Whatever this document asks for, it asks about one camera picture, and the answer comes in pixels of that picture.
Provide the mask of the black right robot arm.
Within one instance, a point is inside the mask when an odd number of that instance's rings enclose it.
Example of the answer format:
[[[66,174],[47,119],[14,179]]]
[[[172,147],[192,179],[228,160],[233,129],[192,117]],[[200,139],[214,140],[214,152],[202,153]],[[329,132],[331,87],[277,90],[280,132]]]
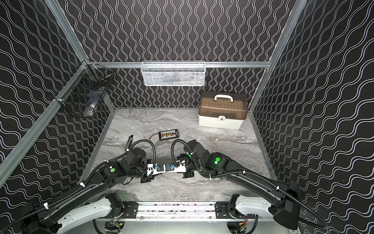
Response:
[[[195,140],[185,142],[176,139],[171,144],[171,157],[175,164],[174,147],[177,143],[184,145],[187,157],[192,160],[193,170],[210,180],[226,178],[240,186],[255,192],[270,203],[268,211],[281,226],[296,230],[298,224],[328,230],[327,222],[312,208],[299,200],[299,187],[294,182],[280,183],[249,169],[246,169],[230,157],[219,152],[209,153]]]

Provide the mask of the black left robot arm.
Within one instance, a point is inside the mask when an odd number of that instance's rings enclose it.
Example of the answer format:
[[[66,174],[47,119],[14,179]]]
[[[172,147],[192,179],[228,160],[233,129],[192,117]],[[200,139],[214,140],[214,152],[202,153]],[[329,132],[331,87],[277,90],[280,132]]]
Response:
[[[20,226],[24,234],[61,234],[67,229],[67,215],[83,202],[127,178],[146,181],[156,167],[156,148],[147,139],[131,143],[127,151],[96,166],[79,185],[44,203],[24,206],[22,217],[1,229],[1,233]]]

